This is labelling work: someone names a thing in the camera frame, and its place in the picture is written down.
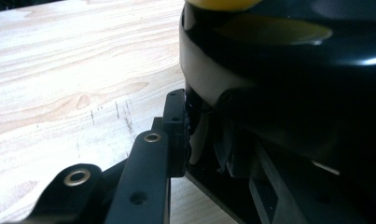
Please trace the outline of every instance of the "screw hole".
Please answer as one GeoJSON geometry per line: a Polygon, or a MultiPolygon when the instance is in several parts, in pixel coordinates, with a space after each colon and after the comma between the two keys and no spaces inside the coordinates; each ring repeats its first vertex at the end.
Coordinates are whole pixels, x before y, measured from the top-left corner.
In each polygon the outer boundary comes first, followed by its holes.
{"type": "Polygon", "coordinates": [[[81,180],[85,177],[85,174],[83,173],[76,173],[76,174],[73,174],[71,175],[71,180],[72,181],[78,181],[78,180],[81,180]]]}
{"type": "Polygon", "coordinates": [[[234,99],[234,94],[231,91],[224,92],[221,95],[221,100],[225,104],[231,104],[234,99]]]}
{"type": "Polygon", "coordinates": [[[147,194],[142,191],[137,191],[130,197],[130,202],[135,205],[143,204],[147,201],[147,194]]]}
{"type": "Polygon", "coordinates": [[[68,187],[79,186],[89,180],[90,171],[84,168],[76,169],[69,173],[64,179],[64,184],[68,187]]]}
{"type": "Polygon", "coordinates": [[[161,136],[157,133],[150,133],[144,137],[144,140],[147,142],[158,142],[160,139],[161,136]]]}

